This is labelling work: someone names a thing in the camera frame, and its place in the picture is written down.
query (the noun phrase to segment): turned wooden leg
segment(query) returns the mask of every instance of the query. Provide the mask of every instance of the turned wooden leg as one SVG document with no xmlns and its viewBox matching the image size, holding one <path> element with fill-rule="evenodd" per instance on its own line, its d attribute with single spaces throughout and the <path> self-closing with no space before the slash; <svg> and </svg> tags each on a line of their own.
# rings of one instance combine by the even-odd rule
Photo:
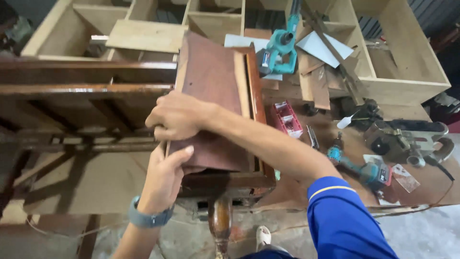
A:
<svg viewBox="0 0 460 259">
<path fill-rule="evenodd" d="M 229 197 L 220 197 L 208 203 L 209 230 L 216 243 L 216 259 L 228 259 L 227 248 L 231 232 L 232 200 Z"/>
</svg>

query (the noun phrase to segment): slipper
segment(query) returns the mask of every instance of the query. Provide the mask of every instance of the slipper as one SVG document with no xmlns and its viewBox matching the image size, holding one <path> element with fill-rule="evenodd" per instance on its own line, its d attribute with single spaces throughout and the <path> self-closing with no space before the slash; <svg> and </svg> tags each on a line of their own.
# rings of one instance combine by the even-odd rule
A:
<svg viewBox="0 0 460 259">
<path fill-rule="evenodd" d="M 268 245 L 271 243 L 270 230 L 268 230 L 268 228 L 265 226 L 259 226 L 257 228 L 256 241 L 257 241 L 256 252 L 258 252 L 259 246 L 264 246 L 264 245 Z"/>
</svg>

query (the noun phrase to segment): yellow stripe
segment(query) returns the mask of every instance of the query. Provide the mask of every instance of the yellow stripe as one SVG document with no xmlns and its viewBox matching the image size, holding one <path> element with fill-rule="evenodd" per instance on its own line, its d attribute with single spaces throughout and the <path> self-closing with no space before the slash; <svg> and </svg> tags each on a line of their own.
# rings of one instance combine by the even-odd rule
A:
<svg viewBox="0 0 460 259">
<path fill-rule="evenodd" d="M 320 192 L 324 192 L 324 191 L 330 190 L 330 189 L 347 189 L 347 190 L 356 192 L 356 191 L 353 190 L 352 188 L 346 187 L 346 186 L 331 186 L 331 187 L 322 188 L 321 190 L 315 192 L 312 196 L 310 196 L 310 198 L 308 199 L 308 201 L 310 201 L 311 198 L 313 198 L 313 196 L 315 196 L 316 194 L 318 194 L 318 193 L 320 193 Z"/>
</svg>

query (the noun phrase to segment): blue sleeve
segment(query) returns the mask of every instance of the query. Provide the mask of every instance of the blue sleeve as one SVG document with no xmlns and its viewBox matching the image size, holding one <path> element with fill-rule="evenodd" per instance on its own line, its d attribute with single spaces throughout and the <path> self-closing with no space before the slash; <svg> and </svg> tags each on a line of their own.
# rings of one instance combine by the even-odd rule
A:
<svg viewBox="0 0 460 259">
<path fill-rule="evenodd" d="M 343 179 L 308 188 L 308 224 L 318 258 L 397 258 L 358 194 Z"/>
</svg>

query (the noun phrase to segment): wristwatch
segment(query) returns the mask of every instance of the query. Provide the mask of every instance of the wristwatch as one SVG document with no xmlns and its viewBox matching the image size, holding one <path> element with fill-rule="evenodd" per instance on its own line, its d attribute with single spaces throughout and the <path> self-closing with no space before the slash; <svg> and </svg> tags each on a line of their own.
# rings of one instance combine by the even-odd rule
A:
<svg viewBox="0 0 460 259">
<path fill-rule="evenodd" d="M 136 196 L 131 201 L 128 210 L 128 218 L 131 223 L 140 228 L 155 228 L 166 225 L 168 220 L 173 216 L 174 205 L 160 214 L 149 215 L 139 212 L 137 207 L 141 196 Z"/>
</svg>

